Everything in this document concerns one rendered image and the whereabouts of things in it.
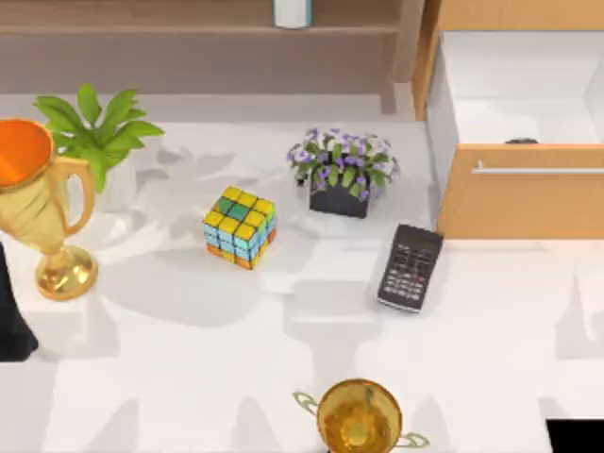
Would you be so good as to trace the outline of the white and teal container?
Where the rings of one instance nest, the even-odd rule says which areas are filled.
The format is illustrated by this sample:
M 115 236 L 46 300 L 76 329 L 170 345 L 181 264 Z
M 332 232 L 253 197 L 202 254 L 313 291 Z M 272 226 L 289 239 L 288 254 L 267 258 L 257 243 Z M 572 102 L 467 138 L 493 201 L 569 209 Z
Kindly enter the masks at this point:
M 308 28 L 312 24 L 312 0 L 273 0 L 273 19 L 278 28 Z

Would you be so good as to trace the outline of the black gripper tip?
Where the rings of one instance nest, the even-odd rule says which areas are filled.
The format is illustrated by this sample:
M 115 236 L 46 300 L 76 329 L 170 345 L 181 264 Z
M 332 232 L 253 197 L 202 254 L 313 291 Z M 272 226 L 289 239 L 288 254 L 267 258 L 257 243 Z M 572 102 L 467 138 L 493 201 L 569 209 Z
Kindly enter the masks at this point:
M 38 339 L 17 305 L 0 242 L 0 362 L 26 361 L 38 348 Z

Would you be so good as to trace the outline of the pale wooden cupboard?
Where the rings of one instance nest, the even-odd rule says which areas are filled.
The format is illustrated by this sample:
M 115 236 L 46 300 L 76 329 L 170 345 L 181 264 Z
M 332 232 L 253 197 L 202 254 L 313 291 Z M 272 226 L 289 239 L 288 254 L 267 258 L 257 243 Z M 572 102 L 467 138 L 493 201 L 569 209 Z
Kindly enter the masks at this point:
M 425 0 L 411 72 L 417 121 L 444 31 L 604 31 L 604 0 Z

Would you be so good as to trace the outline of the colourful puzzle cube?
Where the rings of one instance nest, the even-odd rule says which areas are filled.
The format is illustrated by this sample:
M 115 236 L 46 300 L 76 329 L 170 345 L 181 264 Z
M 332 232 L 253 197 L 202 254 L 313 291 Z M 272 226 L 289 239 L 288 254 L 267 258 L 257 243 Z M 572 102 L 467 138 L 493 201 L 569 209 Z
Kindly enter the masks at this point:
M 274 202 L 227 186 L 203 219 L 206 249 L 243 269 L 254 270 L 277 234 Z

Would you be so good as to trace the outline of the pale wooden drawer front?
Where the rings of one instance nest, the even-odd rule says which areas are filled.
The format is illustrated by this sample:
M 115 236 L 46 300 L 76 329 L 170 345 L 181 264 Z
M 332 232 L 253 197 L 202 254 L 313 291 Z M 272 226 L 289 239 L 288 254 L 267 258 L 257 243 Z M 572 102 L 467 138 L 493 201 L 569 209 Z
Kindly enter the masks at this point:
M 437 231 L 457 240 L 604 240 L 604 176 L 473 175 L 487 167 L 604 167 L 600 144 L 460 144 Z

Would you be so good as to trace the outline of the purple flowers in black pot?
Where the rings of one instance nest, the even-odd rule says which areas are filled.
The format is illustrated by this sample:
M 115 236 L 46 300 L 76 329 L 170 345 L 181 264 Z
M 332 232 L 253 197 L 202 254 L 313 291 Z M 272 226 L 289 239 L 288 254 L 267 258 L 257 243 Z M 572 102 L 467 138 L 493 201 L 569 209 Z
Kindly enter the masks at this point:
M 310 191 L 310 209 L 364 219 L 370 202 L 400 173 L 392 144 L 376 134 L 314 127 L 286 159 L 299 187 Z

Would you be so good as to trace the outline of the black calculator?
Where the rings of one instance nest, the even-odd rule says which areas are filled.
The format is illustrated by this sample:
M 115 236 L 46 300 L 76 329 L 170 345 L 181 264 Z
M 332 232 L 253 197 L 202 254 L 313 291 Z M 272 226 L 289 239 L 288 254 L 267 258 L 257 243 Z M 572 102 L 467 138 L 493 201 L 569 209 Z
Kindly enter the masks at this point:
M 419 312 L 443 247 L 444 238 L 433 231 L 399 225 L 377 290 L 383 305 Z

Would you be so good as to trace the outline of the green leafy plant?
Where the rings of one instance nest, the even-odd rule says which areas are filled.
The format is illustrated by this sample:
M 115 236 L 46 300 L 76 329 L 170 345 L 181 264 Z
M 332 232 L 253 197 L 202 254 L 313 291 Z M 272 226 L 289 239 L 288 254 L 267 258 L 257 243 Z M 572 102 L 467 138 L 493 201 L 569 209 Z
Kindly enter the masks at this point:
M 145 119 L 137 94 L 134 89 L 122 90 L 102 106 L 94 86 L 84 83 L 75 105 L 55 95 L 39 95 L 34 102 L 46 118 L 59 154 L 90 164 L 98 193 L 105 189 L 110 170 L 131 151 L 144 148 L 144 138 L 164 134 L 162 128 Z

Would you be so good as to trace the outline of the white open drawer box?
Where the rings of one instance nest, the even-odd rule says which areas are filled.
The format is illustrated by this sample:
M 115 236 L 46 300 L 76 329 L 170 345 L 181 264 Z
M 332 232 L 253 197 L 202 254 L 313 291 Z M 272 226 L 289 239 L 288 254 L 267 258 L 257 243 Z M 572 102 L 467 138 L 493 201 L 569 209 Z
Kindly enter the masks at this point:
M 440 188 L 460 143 L 604 143 L 604 31 L 447 31 L 427 114 Z

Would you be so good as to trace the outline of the brown wooden open shelf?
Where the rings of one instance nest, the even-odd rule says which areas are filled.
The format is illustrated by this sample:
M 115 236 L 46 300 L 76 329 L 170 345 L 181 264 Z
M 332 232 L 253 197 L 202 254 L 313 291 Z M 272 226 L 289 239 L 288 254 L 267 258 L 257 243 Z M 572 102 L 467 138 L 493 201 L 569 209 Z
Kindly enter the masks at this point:
M 425 0 L 0 0 L 0 93 L 374 95 L 396 110 Z

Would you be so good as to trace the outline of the black block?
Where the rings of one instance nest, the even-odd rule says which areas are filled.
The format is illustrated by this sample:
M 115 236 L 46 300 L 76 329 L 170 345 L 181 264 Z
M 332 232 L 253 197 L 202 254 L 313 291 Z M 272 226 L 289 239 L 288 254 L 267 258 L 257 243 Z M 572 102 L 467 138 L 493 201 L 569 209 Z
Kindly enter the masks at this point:
M 552 453 L 604 453 L 604 419 L 547 419 Z

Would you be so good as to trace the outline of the tall gold trophy cup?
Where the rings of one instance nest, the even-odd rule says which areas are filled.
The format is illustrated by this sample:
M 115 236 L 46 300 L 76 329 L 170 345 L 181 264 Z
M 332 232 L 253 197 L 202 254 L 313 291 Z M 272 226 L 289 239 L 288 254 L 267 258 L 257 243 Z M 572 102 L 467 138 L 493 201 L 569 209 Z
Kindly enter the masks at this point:
M 0 118 L 0 230 L 42 254 L 35 282 L 44 297 L 74 299 L 96 282 L 96 259 L 66 243 L 94 205 L 87 161 L 57 155 L 51 132 L 36 121 Z

